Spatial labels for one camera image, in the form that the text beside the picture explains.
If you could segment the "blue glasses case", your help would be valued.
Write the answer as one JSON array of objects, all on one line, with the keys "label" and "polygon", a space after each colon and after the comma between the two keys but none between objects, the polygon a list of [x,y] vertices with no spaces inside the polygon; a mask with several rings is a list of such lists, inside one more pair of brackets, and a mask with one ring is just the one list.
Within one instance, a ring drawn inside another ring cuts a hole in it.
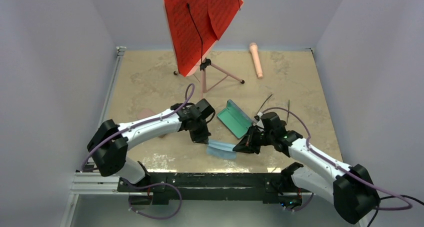
[{"label": "blue glasses case", "polygon": [[237,139],[241,139],[254,123],[231,99],[226,102],[226,107],[217,114],[217,118]]}]

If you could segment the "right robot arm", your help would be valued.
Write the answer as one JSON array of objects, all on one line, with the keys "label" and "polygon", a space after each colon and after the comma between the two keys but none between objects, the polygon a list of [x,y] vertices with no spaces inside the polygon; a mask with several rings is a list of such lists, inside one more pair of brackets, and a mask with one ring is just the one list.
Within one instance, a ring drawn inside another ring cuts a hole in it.
[{"label": "right robot arm", "polygon": [[348,223],[356,224],[380,204],[369,172],[360,164],[351,166],[330,157],[307,143],[294,130],[286,130],[286,122],[275,112],[260,117],[261,126],[252,125],[234,152],[259,154],[261,147],[273,146],[296,160],[295,168],[281,176],[280,183],[288,191],[306,189],[331,203]]}]

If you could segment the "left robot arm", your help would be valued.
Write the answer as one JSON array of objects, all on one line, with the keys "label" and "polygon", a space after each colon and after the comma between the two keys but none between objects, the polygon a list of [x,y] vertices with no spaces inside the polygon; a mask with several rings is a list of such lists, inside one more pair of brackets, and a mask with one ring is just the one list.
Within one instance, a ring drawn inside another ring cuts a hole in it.
[{"label": "left robot arm", "polygon": [[208,123],[216,111],[206,100],[177,103],[163,112],[138,121],[115,123],[104,121],[87,145],[102,177],[116,175],[129,182],[138,192],[146,190],[151,177],[139,161],[128,157],[128,151],[153,138],[187,131],[195,144],[209,143]]}]

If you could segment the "black sunglasses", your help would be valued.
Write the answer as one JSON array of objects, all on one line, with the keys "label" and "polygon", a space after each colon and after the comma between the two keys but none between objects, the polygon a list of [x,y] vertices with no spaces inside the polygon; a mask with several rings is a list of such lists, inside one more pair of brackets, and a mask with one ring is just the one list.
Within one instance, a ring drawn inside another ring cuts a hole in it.
[{"label": "black sunglasses", "polygon": [[[272,97],[272,93],[265,99],[265,101],[261,104],[261,106],[260,106],[260,108],[258,109],[258,111],[256,112],[256,114],[258,113],[258,112],[262,112],[261,110],[263,109],[263,107],[264,107],[264,105],[267,103],[267,101]],[[287,100],[287,106],[286,106],[286,108],[287,108],[287,110],[289,111],[290,110],[290,103],[291,103],[291,101],[290,101],[290,99],[288,99]],[[285,118],[285,125],[287,125],[287,123],[288,123],[288,120],[289,120],[289,115],[290,115],[290,113],[288,113],[288,112],[286,112],[286,118]],[[253,118],[253,122],[254,122],[254,125],[257,125],[258,124],[258,122],[259,121],[257,121],[257,120],[255,120],[254,118]]]}]

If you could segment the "pink glasses case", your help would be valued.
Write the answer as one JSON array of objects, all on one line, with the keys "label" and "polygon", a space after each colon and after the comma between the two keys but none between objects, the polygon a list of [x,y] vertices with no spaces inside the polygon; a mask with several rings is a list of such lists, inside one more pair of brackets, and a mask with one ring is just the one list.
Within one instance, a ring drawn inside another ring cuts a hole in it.
[{"label": "pink glasses case", "polygon": [[139,112],[137,115],[136,115],[136,117],[137,117],[137,119],[138,120],[142,120],[142,119],[145,119],[145,118],[149,118],[149,117],[152,117],[152,116],[154,116],[154,115],[156,115],[157,113],[156,112],[154,112],[153,110],[151,110],[151,109],[149,109],[149,108],[144,108],[144,109],[142,109],[141,110],[141,112]]}]

